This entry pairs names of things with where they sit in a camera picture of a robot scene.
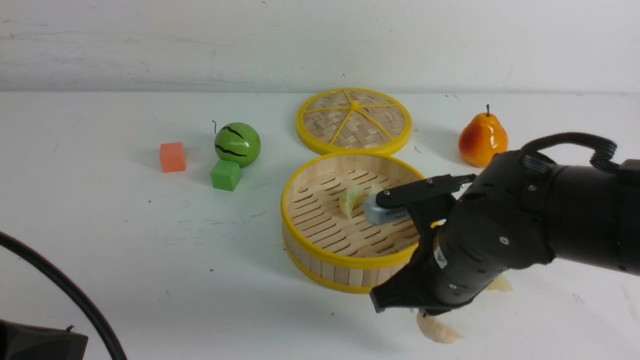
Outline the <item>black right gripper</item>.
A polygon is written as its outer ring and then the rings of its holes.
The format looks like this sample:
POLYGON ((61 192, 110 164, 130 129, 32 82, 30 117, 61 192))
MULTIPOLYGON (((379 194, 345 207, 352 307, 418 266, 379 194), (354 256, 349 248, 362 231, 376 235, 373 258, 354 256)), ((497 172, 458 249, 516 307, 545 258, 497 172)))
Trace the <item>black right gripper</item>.
POLYGON ((521 206, 522 151, 494 157, 480 174, 445 174, 377 194, 406 207, 417 230, 409 262, 369 296, 375 312, 418 309, 437 316, 469 305, 494 278, 553 259, 535 216, 521 206))

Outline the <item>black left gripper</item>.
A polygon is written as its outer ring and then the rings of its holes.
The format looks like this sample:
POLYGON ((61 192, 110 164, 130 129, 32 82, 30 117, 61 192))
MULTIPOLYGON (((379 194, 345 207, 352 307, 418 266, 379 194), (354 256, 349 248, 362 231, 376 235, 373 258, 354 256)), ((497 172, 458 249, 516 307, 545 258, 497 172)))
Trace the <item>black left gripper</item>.
POLYGON ((2 360, 82 360, 88 342, 71 330, 0 321, 2 360))

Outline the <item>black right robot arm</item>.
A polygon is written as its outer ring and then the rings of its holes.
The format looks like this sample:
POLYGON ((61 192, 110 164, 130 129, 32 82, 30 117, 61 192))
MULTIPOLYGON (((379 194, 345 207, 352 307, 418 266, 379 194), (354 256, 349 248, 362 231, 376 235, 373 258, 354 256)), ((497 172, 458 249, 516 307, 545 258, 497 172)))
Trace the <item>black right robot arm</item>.
POLYGON ((409 262, 371 290, 375 311, 437 316, 469 305, 505 271, 556 258, 638 276, 637 162, 617 174, 536 159, 545 172, 509 151, 477 175, 443 174, 378 194, 368 222, 406 211, 419 239, 409 262))

